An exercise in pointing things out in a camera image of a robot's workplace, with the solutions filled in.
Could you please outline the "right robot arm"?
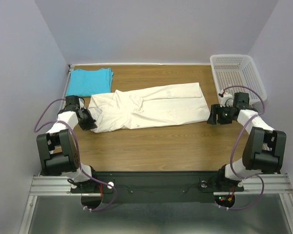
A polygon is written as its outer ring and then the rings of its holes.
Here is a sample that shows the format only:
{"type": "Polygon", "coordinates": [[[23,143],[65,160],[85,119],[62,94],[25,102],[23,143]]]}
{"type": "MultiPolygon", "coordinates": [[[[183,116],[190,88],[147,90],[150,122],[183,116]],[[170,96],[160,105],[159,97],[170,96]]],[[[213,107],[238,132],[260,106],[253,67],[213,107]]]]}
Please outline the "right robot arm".
{"type": "Polygon", "coordinates": [[[250,105],[248,93],[219,94],[220,103],[211,106],[208,124],[231,124],[237,121],[248,133],[242,157],[218,170],[213,183],[220,190],[237,187],[238,184],[256,174],[279,173],[284,159],[286,134],[269,126],[259,112],[250,105]]]}

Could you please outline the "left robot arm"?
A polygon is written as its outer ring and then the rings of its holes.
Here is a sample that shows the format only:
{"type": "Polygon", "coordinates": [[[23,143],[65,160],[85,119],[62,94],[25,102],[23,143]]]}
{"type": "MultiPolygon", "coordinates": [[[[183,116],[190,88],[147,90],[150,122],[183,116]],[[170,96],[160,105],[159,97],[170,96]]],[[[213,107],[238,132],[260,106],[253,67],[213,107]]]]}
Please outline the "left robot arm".
{"type": "Polygon", "coordinates": [[[70,130],[77,125],[84,131],[97,128],[96,120],[79,96],[66,96],[65,106],[59,110],[52,127],[36,138],[42,175],[63,176],[71,193],[101,193],[102,185],[93,167],[81,163],[77,143],[70,130]]]}

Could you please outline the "white t-shirt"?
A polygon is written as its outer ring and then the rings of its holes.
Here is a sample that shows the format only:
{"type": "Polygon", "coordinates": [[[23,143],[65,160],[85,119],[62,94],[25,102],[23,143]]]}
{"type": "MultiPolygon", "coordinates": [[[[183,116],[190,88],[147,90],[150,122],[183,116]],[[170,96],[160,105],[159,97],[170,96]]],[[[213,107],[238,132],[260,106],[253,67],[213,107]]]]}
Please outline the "white t-shirt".
{"type": "Polygon", "coordinates": [[[88,109],[95,133],[205,122],[210,115],[198,82],[92,95],[88,109]]]}

